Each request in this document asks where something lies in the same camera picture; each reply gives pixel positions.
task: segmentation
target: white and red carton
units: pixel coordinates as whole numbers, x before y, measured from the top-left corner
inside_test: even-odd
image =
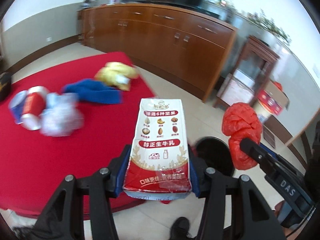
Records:
[[[130,197],[149,200],[185,198],[191,192],[180,99],[141,99],[123,189]]]

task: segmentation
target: person's foot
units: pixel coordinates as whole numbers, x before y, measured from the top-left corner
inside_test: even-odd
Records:
[[[185,217],[179,217],[170,229],[169,240],[187,240],[192,239],[189,237],[190,222]]]

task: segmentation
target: cow illustration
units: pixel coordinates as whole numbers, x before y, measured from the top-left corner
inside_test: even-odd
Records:
[[[159,153],[152,153],[152,154],[149,156],[149,159],[150,159],[150,160],[160,159],[160,154],[159,154]]]

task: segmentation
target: tile floor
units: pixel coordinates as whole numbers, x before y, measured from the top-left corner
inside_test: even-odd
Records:
[[[57,64],[98,54],[101,54],[101,52],[75,43],[32,62],[14,74],[13,80],[16,82],[26,76]],[[139,68],[139,70],[143,78],[160,98],[180,98],[182,100],[185,111],[187,135],[190,143],[193,144],[198,138],[203,136],[215,136],[228,142],[228,138],[221,133],[224,111],[212,107],[212,103],[215,100],[215,93],[213,93],[208,102],[204,104],[198,98],[170,82],[144,69]],[[262,143],[268,146],[268,143],[263,138]],[[278,138],[276,138],[275,151],[290,161],[301,172],[305,172],[297,158]],[[247,171],[236,171],[234,177],[238,178],[241,174],[247,174],[251,177],[272,208],[282,200],[282,197],[264,180],[264,173],[259,167],[254,167]],[[230,225],[231,221],[230,200],[227,196],[225,227]],[[195,236],[201,220],[203,206],[203,199],[197,199],[194,194],[190,194],[186,199],[172,201],[169,205],[164,205],[158,201],[147,201],[143,205],[116,212],[114,213],[114,220],[119,239],[168,239],[170,226],[173,221],[180,216],[185,216],[190,220],[190,233],[192,236]],[[16,225],[32,225],[36,221],[34,219],[20,217],[10,210],[0,210],[0,212],[11,227]],[[86,239],[92,239],[90,222],[85,221],[84,227]]]

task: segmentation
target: yellow cloth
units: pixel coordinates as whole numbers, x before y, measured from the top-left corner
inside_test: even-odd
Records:
[[[109,62],[97,72],[94,78],[104,82],[107,86],[115,86],[120,90],[130,91],[130,82],[128,84],[119,84],[116,81],[117,75],[123,75],[129,79],[135,79],[139,76],[136,69],[133,67],[120,62]]]

